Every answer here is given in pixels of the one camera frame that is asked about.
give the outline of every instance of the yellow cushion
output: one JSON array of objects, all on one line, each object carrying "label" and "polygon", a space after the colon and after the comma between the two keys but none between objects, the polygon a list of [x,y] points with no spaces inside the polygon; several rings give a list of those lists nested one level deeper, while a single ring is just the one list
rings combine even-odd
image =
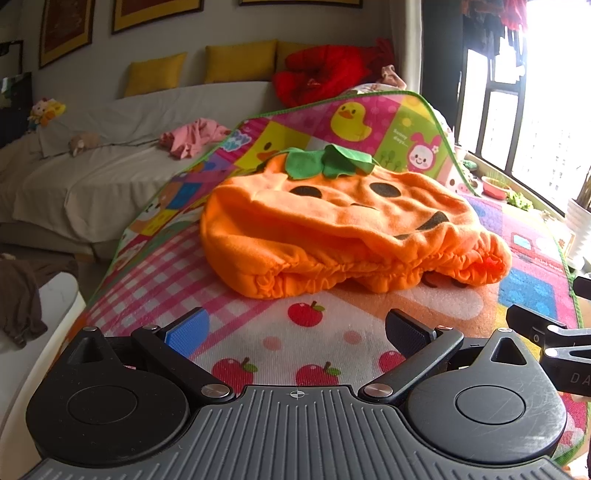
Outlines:
[{"label": "yellow cushion", "polygon": [[277,40],[205,49],[205,83],[271,80],[275,72]]},{"label": "yellow cushion", "polygon": [[300,50],[305,50],[307,48],[315,47],[316,45],[312,45],[310,43],[291,43],[286,41],[280,41],[277,44],[277,72],[281,72],[285,70],[285,59],[289,57],[292,53],[295,53]]},{"label": "yellow cushion", "polygon": [[131,97],[178,87],[187,53],[129,65],[129,80],[124,96]]}]

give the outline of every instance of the colorful play mat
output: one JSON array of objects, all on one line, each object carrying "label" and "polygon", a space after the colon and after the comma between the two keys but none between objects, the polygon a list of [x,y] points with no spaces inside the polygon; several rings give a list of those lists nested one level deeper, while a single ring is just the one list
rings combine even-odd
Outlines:
[{"label": "colorful play mat", "polygon": [[[465,194],[482,225],[510,246],[509,276],[473,288],[427,273],[411,290],[378,295],[344,282],[330,291],[272,301],[247,299],[229,289],[209,267],[200,243],[207,195],[224,179],[251,172],[285,148],[323,150],[331,143],[369,153],[390,170],[422,172]],[[545,224],[471,196],[455,162],[431,107],[410,92],[332,99],[247,120],[220,147],[172,178],[129,226],[78,326],[128,335],[203,307],[210,314],[210,332],[191,359],[237,391],[249,383],[350,384],[356,391],[404,360],[385,337],[391,308],[431,327],[456,327],[467,337],[488,337],[505,326],[512,304],[577,327],[571,281]],[[562,398],[568,423],[555,459],[566,463],[582,444],[587,407],[570,394]]]}]

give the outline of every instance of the brown cloth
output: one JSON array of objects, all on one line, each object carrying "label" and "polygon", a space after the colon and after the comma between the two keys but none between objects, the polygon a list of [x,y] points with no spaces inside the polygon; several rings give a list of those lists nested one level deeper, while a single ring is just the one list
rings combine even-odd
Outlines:
[{"label": "brown cloth", "polygon": [[0,259],[0,329],[23,348],[47,331],[41,321],[39,288],[60,272],[78,276],[78,264],[52,264],[39,260]]}]

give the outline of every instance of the white wall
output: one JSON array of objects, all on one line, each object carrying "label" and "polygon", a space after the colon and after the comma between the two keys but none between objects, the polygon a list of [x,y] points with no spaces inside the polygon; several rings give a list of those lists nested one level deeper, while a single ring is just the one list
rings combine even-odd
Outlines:
[{"label": "white wall", "polygon": [[205,0],[203,12],[167,18],[111,35],[113,0],[96,0],[93,43],[37,71],[43,0],[22,0],[20,34],[25,71],[32,71],[34,96],[54,97],[69,109],[120,97],[126,70],[142,61],[188,51],[182,85],[200,83],[205,45],[279,38],[325,44],[372,45],[389,37],[388,2],[365,0],[363,9],[321,5],[239,7],[238,0]]},{"label": "white wall", "polygon": [[[0,42],[18,38],[18,23],[21,16],[22,0],[12,0],[0,10]],[[18,73],[18,47],[0,57],[0,79]]]}]

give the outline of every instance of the white flower pot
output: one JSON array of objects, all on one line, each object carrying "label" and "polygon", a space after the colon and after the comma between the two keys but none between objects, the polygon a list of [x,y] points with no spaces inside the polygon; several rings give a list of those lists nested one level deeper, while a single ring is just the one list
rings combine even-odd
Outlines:
[{"label": "white flower pot", "polygon": [[574,268],[583,268],[583,255],[591,248],[591,213],[569,200],[566,210],[566,226],[574,233],[573,245],[569,249],[569,260]]}]

